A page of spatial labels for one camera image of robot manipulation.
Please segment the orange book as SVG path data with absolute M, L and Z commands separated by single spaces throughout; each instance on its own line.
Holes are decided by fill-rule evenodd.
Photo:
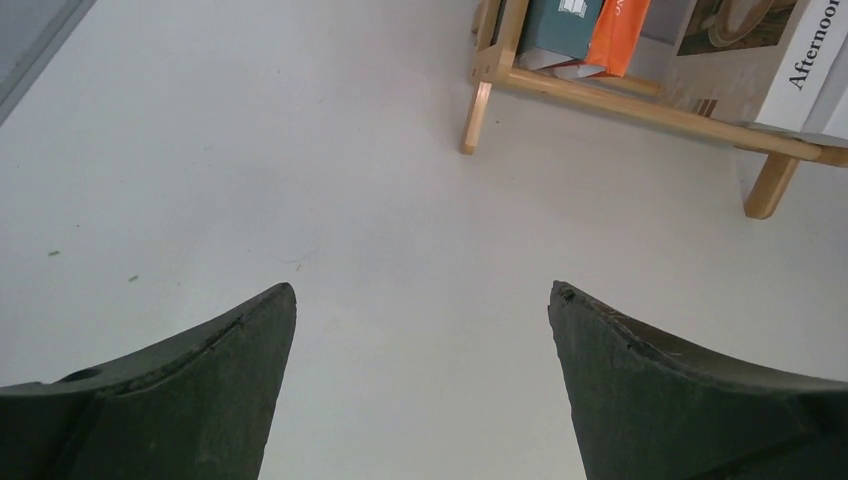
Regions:
M 623 77 L 638 44 L 650 3 L 650 0 L 604 1 L 586 57 L 553 66 L 553 75 L 563 79 Z

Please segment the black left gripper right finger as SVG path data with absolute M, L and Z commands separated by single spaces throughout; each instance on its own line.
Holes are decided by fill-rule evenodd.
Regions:
M 549 323 L 590 479 L 843 479 L 847 386 L 736 359 L 553 284 Z

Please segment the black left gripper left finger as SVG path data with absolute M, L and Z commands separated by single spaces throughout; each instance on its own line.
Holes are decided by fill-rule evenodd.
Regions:
M 280 283 L 165 340 L 1 391 L 5 479 L 255 479 L 296 328 Z

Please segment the grey notebook with elastic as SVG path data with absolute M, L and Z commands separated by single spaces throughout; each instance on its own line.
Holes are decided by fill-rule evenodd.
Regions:
M 832 70 L 799 137 L 827 146 L 847 146 L 847 73 Z

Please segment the white thick book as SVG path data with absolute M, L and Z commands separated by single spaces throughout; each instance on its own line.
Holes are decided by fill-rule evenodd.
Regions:
M 726 123 L 798 132 L 846 38 L 844 1 L 692 1 L 658 100 Z

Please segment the teal Humor book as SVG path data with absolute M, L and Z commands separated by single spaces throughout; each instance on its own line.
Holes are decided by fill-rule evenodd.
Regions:
M 597 24 L 601 0 L 533 0 L 528 3 L 516 61 L 540 70 L 583 61 Z

